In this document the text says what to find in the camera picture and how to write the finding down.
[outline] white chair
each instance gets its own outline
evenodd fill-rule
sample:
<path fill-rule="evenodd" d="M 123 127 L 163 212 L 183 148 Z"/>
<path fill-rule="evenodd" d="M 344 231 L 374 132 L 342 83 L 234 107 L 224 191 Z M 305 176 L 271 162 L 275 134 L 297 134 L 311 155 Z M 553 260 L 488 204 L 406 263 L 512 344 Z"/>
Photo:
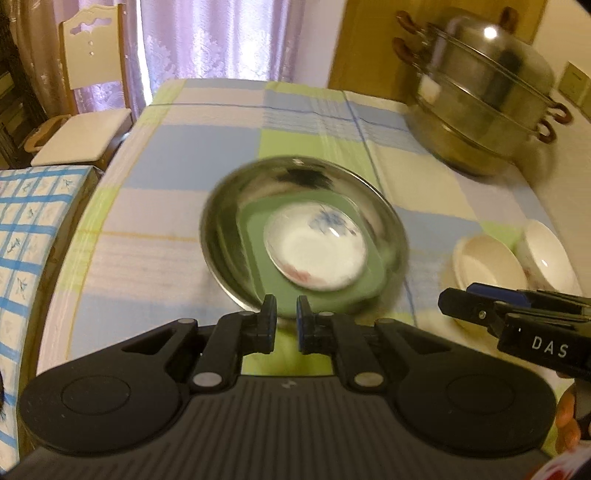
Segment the white chair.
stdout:
<path fill-rule="evenodd" d="M 105 170 L 132 126 L 124 53 L 124 7 L 92 5 L 60 23 L 60 50 L 71 115 L 50 118 L 28 139 L 31 165 L 93 164 Z M 100 25 L 92 25 L 101 19 Z M 79 113 L 74 89 L 106 82 L 123 85 L 127 108 Z"/>

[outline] ribbed black surface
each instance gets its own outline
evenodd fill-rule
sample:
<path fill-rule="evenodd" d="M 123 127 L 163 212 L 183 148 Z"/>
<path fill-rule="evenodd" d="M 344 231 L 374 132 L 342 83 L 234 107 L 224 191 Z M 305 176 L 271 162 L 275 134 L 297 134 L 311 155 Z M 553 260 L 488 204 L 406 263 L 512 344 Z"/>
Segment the ribbed black surface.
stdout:
<path fill-rule="evenodd" d="M 102 458 L 36 450 L 7 478 L 27 480 L 523 480 L 546 457 L 461 458 L 410 435 L 381 397 L 335 377 L 240 377 L 192 399 L 150 444 Z"/>

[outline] hand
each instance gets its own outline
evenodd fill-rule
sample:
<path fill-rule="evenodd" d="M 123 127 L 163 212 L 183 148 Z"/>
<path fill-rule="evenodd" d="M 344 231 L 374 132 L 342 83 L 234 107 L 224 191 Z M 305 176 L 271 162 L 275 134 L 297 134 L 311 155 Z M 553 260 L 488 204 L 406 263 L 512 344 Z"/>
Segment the hand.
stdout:
<path fill-rule="evenodd" d="M 581 439 L 581 429 L 574 419 L 574 402 L 574 385 L 572 385 L 564 392 L 556 409 L 556 426 L 558 427 L 556 451 L 558 454 L 574 448 Z"/>

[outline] wall outlet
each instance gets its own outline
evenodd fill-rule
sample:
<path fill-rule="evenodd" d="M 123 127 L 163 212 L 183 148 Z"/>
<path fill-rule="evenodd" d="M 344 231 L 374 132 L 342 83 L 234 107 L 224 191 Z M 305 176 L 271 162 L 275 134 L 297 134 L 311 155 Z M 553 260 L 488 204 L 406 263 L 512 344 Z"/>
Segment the wall outlet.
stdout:
<path fill-rule="evenodd" d="M 585 95 L 581 102 L 581 111 L 591 120 L 591 88 L 587 89 L 587 95 Z"/>
<path fill-rule="evenodd" d="M 589 77 L 572 63 L 569 63 L 558 85 L 558 91 L 575 105 L 580 106 L 588 84 Z"/>

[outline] white wall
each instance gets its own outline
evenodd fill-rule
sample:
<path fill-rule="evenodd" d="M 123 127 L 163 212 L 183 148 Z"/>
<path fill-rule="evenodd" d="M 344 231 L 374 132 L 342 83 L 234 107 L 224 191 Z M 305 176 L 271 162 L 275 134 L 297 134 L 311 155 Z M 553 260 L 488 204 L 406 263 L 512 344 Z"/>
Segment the white wall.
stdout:
<path fill-rule="evenodd" d="M 306 1 L 294 67 L 295 83 L 328 85 L 345 3 L 346 0 Z"/>
<path fill-rule="evenodd" d="M 534 48 L 549 62 L 557 81 L 568 61 L 591 75 L 591 15 L 575 0 L 548 0 Z M 570 107 L 559 93 L 553 96 Z M 534 161 L 524 173 L 552 218 L 583 291 L 591 296 L 591 122 L 574 107 L 571 111 L 574 123 L 552 122 L 557 143 L 546 149 L 538 146 L 539 157 L 530 158 Z"/>

